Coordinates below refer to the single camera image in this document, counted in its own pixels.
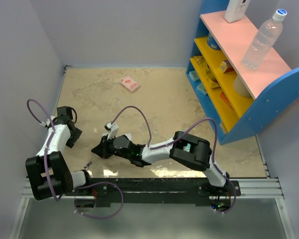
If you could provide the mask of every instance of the pink shelf top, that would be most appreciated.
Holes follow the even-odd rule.
[[[225,11],[217,11],[202,14],[200,18],[255,99],[265,87],[291,69],[273,48],[259,68],[253,71],[245,69],[240,62],[258,30],[246,16],[228,23],[224,15]]]

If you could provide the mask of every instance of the beige table surface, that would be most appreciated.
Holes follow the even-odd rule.
[[[130,75],[141,87],[130,93],[120,79]],[[171,138],[175,131],[186,130],[206,117],[185,75],[184,68],[84,68],[68,69],[58,106],[71,106],[78,114],[76,126],[83,131],[64,158],[70,171],[83,169],[92,159],[89,170],[93,177],[204,177],[172,159],[144,168],[126,159],[92,156],[104,124],[111,121],[125,106],[139,107],[152,130],[152,143]],[[134,143],[145,144],[149,133],[144,119],[134,109],[127,109],[116,121],[118,135],[131,133]],[[191,134],[212,142],[214,132],[208,122],[199,124]],[[216,147],[216,161],[231,177],[265,177],[258,145],[254,137]]]

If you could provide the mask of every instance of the bottle cap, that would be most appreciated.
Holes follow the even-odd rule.
[[[285,19],[287,15],[287,11],[284,9],[278,9],[273,15],[273,20],[277,22],[281,22]]]

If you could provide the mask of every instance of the yellow shelf board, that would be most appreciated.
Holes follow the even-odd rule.
[[[241,118],[246,110],[254,102],[254,99],[242,97],[234,90],[233,84],[237,76],[235,71],[222,73],[219,65],[223,60],[226,60],[227,58],[221,50],[210,48],[207,45],[207,37],[196,38],[195,43],[201,54],[205,58],[214,76],[216,77],[221,88],[225,92],[225,95],[234,108],[236,114],[239,118]]]
[[[201,72],[195,58],[192,57],[190,59],[190,62],[193,65],[195,71],[197,72],[199,79],[203,83],[205,90],[208,93],[216,111],[218,112],[219,117],[221,118],[221,121],[223,122],[226,130],[229,132],[238,121],[238,117],[237,117],[236,113],[220,97],[220,94],[223,92],[223,90],[221,88],[216,88],[216,89],[210,88],[208,81],[206,80],[203,73]]]

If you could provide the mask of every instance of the blue can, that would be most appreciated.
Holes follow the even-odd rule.
[[[216,40],[214,39],[214,37],[208,33],[208,37],[207,37],[207,45],[210,47],[210,48],[213,48],[215,50],[220,50],[220,47],[219,45],[217,44]]]

